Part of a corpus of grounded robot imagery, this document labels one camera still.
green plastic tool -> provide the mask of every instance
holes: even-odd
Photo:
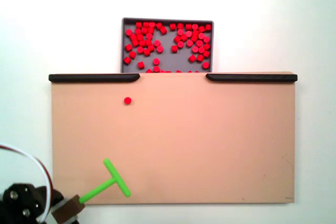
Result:
[[[94,190],[88,192],[84,196],[80,197],[79,198],[79,202],[81,204],[84,204],[89,199],[92,199],[94,196],[97,196],[102,191],[104,191],[108,187],[112,186],[114,183],[117,183],[117,185],[119,186],[120,190],[124,193],[124,195],[126,197],[130,197],[131,196],[131,191],[128,189],[127,185],[122,180],[122,178],[120,177],[119,173],[117,172],[117,170],[115,169],[115,167],[112,165],[111,161],[108,158],[104,159],[104,165],[106,166],[107,170],[109,170],[110,174],[112,175],[112,178],[108,179],[103,184],[97,186]]]

white background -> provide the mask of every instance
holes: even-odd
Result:
[[[298,75],[296,202],[95,206],[81,224],[336,223],[336,0],[0,0],[0,142],[52,172],[48,75],[118,72],[123,17],[213,20],[214,72]],[[0,191],[14,182],[44,180],[1,151]]]

tray of red pieces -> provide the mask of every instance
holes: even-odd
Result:
[[[121,72],[211,72],[213,38],[209,20],[123,18]]]

tan board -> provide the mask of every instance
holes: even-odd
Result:
[[[294,201],[294,83],[144,73],[51,86],[53,181],[68,197],[110,178],[109,158],[132,195],[113,185],[88,204]]]

red game piece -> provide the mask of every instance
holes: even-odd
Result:
[[[188,46],[188,47],[192,47],[193,44],[194,44],[194,43],[193,43],[191,40],[188,40],[188,41],[187,41],[187,46]]]
[[[210,56],[210,53],[209,53],[208,51],[205,51],[204,54],[203,54],[203,56],[204,56],[205,58],[208,58],[208,57]]]
[[[146,46],[146,42],[144,40],[139,41],[140,47]]]
[[[132,40],[132,45],[133,47],[137,47],[139,45],[139,42],[136,39]]]
[[[160,22],[158,22],[158,23],[156,23],[156,27],[157,27],[157,29],[161,29],[161,27],[162,27],[162,24],[160,23]]]
[[[196,60],[196,57],[194,56],[194,55],[191,55],[190,57],[189,57],[189,61],[190,62],[194,62]]]
[[[198,47],[203,46],[203,41],[201,41],[201,40],[196,41],[196,46],[198,46]]]
[[[185,34],[183,34],[183,35],[181,36],[181,40],[182,40],[183,42],[186,42],[187,39],[188,39],[188,37],[187,37]]]
[[[126,49],[127,52],[131,51],[132,50],[131,44],[126,45],[125,49]]]
[[[143,40],[143,35],[142,34],[137,34],[136,38],[138,39],[138,41]]]
[[[143,47],[138,47],[138,48],[137,48],[137,52],[138,52],[139,54],[142,54],[142,53],[143,53]]]
[[[209,42],[210,42],[210,37],[205,36],[205,37],[203,38],[203,41],[204,41],[204,43],[209,43]]]
[[[188,38],[190,38],[190,37],[192,36],[193,33],[192,33],[191,31],[187,31],[185,34],[186,34],[186,36],[187,36]]]
[[[202,62],[204,59],[203,55],[198,55],[197,56],[197,61]]]
[[[170,31],[175,31],[176,30],[176,24],[175,23],[171,23],[170,24]]]
[[[156,50],[157,50],[158,53],[162,53],[163,52],[163,46],[158,46],[156,48]]]
[[[202,64],[202,67],[205,68],[205,69],[207,69],[209,67],[209,63],[208,62],[204,62]]]
[[[198,52],[199,52],[200,54],[204,53],[204,51],[205,51],[204,47],[200,47],[200,48],[198,49]]]
[[[138,63],[138,67],[139,67],[140,69],[143,69],[143,68],[145,67],[145,64],[143,63],[143,61],[140,61],[140,62]]]
[[[153,38],[153,35],[152,35],[152,34],[146,34],[146,38],[147,38],[147,39],[152,39],[152,38]]]
[[[161,45],[161,42],[158,39],[154,41],[154,46],[158,47],[159,45]]]
[[[192,49],[192,51],[193,51],[194,53],[198,52],[198,47],[194,46],[193,49]]]
[[[158,72],[160,72],[160,67],[159,66],[155,66],[153,68],[153,70],[154,70],[155,73],[158,73]]]
[[[184,46],[184,43],[183,43],[182,41],[180,41],[179,43],[177,43],[177,46],[178,46],[179,48],[182,48],[182,47]]]
[[[135,56],[136,56],[136,55],[137,55],[136,52],[130,51],[130,58],[131,58],[132,60],[135,59]]]
[[[206,31],[211,31],[211,24],[205,25],[205,30]]]
[[[126,97],[125,99],[124,99],[124,103],[125,104],[130,104],[132,102],[132,99],[130,98],[130,97]]]
[[[126,30],[126,35],[127,36],[131,36],[133,34],[132,30],[131,29],[127,29]]]
[[[204,45],[204,49],[205,49],[205,50],[209,50],[210,47],[211,47],[211,46],[210,46],[208,43]]]
[[[204,26],[200,26],[200,27],[198,28],[198,31],[199,31],[200,33],[204,33],[204,31],[205,31]]]
[[[177,46],[172,46],[172,52],[177,52],[178,47]]]
[[[159,60],[158,58],[155,58],[155,59],[153,60],[153,64],[154,64],[154,65],[158,65],[158,64],[160,64],[160,60]]]
[[[181,41],[181,37],[179,35],[177,35],[175,38],[174,38],[174,41],[176,43],[179,43]]]
[[[145,49],[145,50],[143,51],[143,53],[145,54],[145,56],[149,56],[149,55],[151,55],[151,52],[149,51],[148,48]]]
[[[131,59],[128,57],[125,57],[124,62],[128,65],[129,63],[131,63]]]
[[[153,51],[155,50],[155,48],[154,48],[153,45],[149,45],[149,46],[148,46],[148,49],[149,49],[150,52],[153,52]]]
[[[160,32],[162,34],[166,34],[167,33],[167,28],[165,28],[164,26],[160,28]]]

